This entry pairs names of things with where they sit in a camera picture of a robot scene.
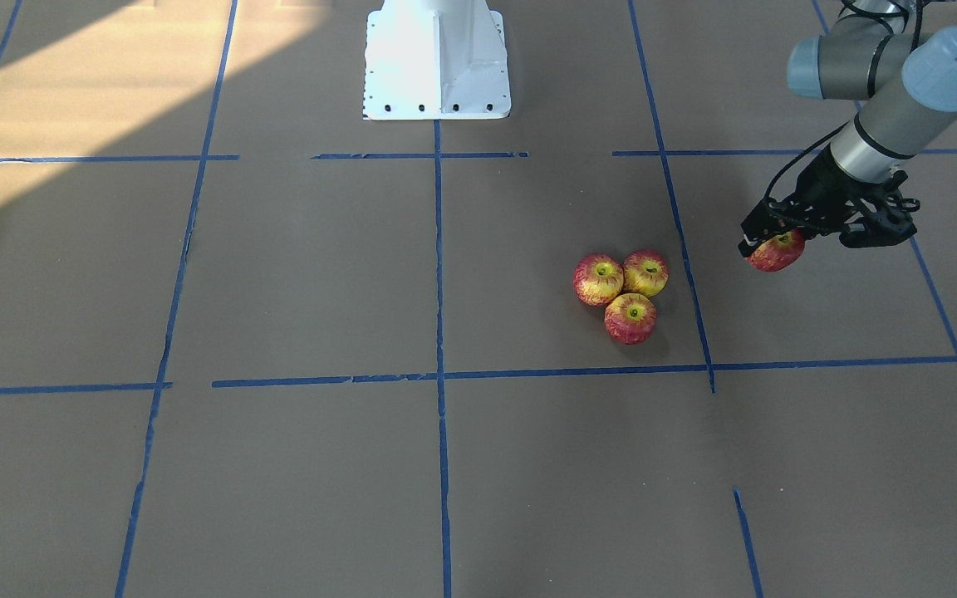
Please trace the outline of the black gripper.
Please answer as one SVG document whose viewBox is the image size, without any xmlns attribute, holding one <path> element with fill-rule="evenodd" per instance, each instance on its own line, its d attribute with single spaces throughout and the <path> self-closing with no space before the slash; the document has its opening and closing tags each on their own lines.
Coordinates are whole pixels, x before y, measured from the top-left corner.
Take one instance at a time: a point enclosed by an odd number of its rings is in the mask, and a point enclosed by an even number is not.
<svg viewBox="0 0 957 598">
<path fill-rule="evenodd" d="M 844 224 L 856 218 L 850 205 L 853 199 L 901 194 L 900 186 L 906 180 L 907 174 L 900 168 L 892 168 L 878 183 L 855 180 L 840 170 L 832 152 L 825 149 L 798 175 L 792 194 L 782 200 L 767 198 L 766 213 L 744 217 L 739 253 L 752 257 L 765 242 L 794 228 L 804 236 L 838 236 Z"/>
</svg>

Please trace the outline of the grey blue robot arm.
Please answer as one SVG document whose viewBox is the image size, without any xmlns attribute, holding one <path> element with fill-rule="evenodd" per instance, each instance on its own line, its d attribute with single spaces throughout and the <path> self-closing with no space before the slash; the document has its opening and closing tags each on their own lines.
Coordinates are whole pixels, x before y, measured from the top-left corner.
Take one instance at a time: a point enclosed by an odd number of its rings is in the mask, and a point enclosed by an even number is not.
<svg viewBox="0 0 957 598">
<path fill-rule="evenodd" d="M 741 223 L 741 257 L 778 270 L 802 245 L 834 235 L 847 248 L 899 245 L 915 235 L 918 201 L 901 168 L 957 121 L 957 26 L 920 30 L 922 1 L 846 1 L 831 30 L 804 39 L 787 64 L 795 95 L 861 102 L 813 145 L 793 192 L 766 192 Z"/>
</svg>

